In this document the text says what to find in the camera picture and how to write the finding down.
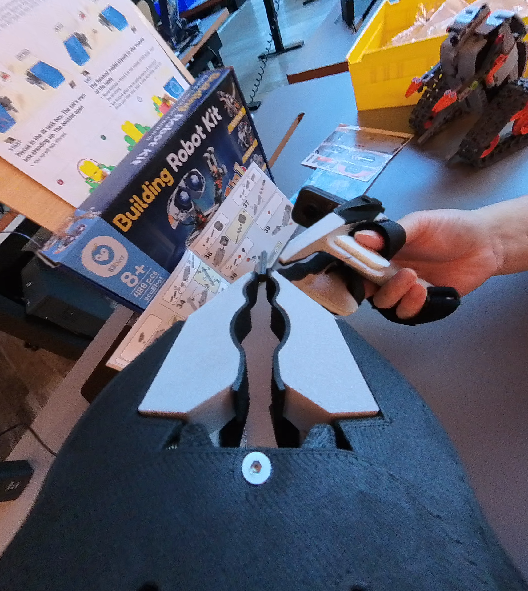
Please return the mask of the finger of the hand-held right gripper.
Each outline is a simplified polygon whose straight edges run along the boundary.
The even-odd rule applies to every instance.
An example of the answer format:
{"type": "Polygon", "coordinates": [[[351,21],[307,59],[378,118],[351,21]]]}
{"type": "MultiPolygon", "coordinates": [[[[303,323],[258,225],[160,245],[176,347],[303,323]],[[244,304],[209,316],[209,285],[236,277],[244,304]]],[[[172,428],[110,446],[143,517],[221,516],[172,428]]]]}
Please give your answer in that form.
{"type": "Polygon", "coordinates": [[[348,237],[352,228],[353,221],[326,215],[287,244],[279,257],[278,273],[294,283],[318,275],[334,263],[353,264],[353,255],[336,242],[339,237],[348,237]]]}

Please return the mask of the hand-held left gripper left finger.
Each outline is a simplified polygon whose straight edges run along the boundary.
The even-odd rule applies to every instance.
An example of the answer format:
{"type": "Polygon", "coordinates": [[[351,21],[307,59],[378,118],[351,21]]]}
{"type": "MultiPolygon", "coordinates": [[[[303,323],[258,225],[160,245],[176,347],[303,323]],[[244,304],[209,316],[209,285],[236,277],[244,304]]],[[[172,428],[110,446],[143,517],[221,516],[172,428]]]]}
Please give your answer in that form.
{"type": "Polygon", "coordinates": [[[242,342],[252,329],[259,275],[250,272],[184,322],[139,405],[146,416],[199,423],[220,446],[237,447],[249,410],[242,342]]]}

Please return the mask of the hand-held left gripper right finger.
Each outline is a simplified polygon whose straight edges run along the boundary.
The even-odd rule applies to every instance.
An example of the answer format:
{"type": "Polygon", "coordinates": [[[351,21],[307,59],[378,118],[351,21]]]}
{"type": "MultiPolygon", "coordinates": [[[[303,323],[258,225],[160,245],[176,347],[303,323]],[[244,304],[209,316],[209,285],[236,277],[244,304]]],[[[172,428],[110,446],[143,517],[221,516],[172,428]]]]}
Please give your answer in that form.
{"type": "Polygon", "coordinates": [[[317,424],[377,417],[380,409],[334,316],[269,271],[273,355],[270,414],[277,445],[299,447],[317,424]]]}

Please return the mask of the person's right forearm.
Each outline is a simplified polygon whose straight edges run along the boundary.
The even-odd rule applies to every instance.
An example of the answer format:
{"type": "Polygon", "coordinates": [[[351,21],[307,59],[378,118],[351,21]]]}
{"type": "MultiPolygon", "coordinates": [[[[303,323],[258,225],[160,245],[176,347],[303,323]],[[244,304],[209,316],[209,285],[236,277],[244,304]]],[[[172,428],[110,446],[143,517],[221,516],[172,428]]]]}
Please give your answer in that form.
{"type": "Polygon", "coordinates": [[[481,215],[493,240],[494,274],[528,271],[528,195],[486,206],[481,215]]]}

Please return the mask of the person's right hand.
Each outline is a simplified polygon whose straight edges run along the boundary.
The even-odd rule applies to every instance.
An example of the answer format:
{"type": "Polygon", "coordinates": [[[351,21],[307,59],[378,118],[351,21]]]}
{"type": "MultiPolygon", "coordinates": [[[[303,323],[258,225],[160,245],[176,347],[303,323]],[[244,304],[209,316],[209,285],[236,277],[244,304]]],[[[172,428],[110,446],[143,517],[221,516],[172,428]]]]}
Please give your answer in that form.
{"type": "Polygon", "coordinates": [[[400,270],[381,287],[366,279],[364,290],[377,308],[395,307],[399,319],[411,319],[423,307],[428,292],[420,279],[463,296],[499,271],[498,247],[476,211],[418,211],[398,223],[406,233],[393,258],[400,270]]]}

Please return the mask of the blue printed leaflet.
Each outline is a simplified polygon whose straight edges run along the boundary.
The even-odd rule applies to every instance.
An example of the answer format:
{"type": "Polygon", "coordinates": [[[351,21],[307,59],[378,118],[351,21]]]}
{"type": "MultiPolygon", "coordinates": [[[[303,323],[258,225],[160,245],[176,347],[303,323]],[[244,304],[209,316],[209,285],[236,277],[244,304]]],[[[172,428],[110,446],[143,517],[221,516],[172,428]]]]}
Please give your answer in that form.
{"type": "Polygon", "coordinates": [[[301,164],[371,182],[412,138],[407,132],[340,124],[301,164]]]}

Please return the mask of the open instruction booklet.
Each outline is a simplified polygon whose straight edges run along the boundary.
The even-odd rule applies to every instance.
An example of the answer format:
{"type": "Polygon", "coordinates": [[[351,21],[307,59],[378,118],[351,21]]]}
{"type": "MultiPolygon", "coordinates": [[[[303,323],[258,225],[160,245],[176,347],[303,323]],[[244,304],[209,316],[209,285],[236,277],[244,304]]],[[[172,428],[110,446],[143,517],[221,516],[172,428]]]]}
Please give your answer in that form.
{"type": "Polygon", "coordinates": [[[106,365],[125,368],[176,322],[254,271],[263,251],[271,267],[296,230],[292,210],[268,175],[251,164],[106,365]]]}

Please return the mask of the yellow bin with plastic bags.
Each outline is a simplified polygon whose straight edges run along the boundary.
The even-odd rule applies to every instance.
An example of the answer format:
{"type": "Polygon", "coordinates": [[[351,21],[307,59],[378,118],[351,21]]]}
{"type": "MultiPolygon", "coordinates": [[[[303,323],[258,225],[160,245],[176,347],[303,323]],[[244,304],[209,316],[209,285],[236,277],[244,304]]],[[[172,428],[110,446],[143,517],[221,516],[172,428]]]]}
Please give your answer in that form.
{"type": "MultiPolygon", "coordinates": [[[[384,1],[362,28],[347,55],[359,111],[414,105],[418,101],[419,94],[406,97],[405,92],[414,77],[439,62],[439,49],[446,35],[400,46],[387,43],[414,23],[419,4],[431,10],[439,8],[442,1],[384,1]]],[[[528,25],[528,16],[524,20],[528,25]]],[[[528,77],[528,61],[525,76],[528,77]]]]}

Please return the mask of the dark grey cabinet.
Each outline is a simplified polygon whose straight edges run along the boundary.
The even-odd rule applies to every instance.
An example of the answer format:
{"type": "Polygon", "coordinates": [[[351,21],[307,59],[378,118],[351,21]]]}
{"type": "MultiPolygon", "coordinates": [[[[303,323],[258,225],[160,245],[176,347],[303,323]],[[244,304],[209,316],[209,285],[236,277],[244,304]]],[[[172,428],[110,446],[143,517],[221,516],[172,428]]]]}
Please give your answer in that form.
{"type": "Polygon", "coordinates": [[[94,337],[115,308],[112,300],[73,274],[32,258],[21,270],[26,314],[75,334],[94,337]]]}

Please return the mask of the robot kit box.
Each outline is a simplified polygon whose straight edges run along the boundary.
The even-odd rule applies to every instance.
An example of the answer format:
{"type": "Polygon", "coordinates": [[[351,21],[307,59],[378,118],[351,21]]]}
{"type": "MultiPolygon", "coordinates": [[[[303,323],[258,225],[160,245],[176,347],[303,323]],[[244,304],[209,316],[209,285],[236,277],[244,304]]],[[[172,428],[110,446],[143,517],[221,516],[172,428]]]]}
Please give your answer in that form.
{"type": "Polygon", "coordinates": [[[255,163],[272,178],[232,67],[201,74],[37,252],[140,312],[255,163]]]}

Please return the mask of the black orange toy vehicle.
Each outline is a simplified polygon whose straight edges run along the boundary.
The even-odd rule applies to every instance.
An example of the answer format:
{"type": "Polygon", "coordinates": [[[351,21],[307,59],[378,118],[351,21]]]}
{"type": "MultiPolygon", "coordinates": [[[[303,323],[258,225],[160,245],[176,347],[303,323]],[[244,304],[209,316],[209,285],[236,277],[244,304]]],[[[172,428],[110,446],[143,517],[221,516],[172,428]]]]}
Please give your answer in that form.
{"type": "Polygon", "coordinates": [[[488,167],[528,146],[528,26],[515,12],[482,4],[461,11],[446,31],[440,61],[406,92],[423,91],[409,125],[423,145],[460,116],[478,115],[451,160],[488,167]]]}

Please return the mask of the white colourful toy box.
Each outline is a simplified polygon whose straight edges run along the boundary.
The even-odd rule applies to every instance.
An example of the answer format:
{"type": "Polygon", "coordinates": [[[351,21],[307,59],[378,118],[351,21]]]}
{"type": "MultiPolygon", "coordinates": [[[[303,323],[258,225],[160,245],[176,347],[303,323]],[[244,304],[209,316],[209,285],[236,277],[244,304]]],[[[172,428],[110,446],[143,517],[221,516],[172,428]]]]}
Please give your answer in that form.
{"type": "Polygon", "coordinates": [[[72,206],[189,86],[131,1],[0,1],[0,156],[72,206]]]}

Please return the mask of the black desk leg frame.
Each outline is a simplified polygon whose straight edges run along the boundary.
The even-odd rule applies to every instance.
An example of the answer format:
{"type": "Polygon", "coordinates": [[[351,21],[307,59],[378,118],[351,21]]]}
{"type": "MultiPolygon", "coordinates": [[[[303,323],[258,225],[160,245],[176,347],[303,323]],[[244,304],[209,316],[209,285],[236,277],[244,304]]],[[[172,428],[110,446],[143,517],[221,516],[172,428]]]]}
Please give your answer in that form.
{"type": "Polygon", "coordinates": [[[278,23],[278,15],[275,1],[263,1],[266,11],[266,17],[270,28],[271,41],[274,45],[274,50],[267,49],[259,56],[260,60],[265,57],[274,57],[289,53],[290,51],[298,50],[303,47],[304,41],[296,41],[290,44],[285,44],[282,39],[280,25],[278,23]]]}

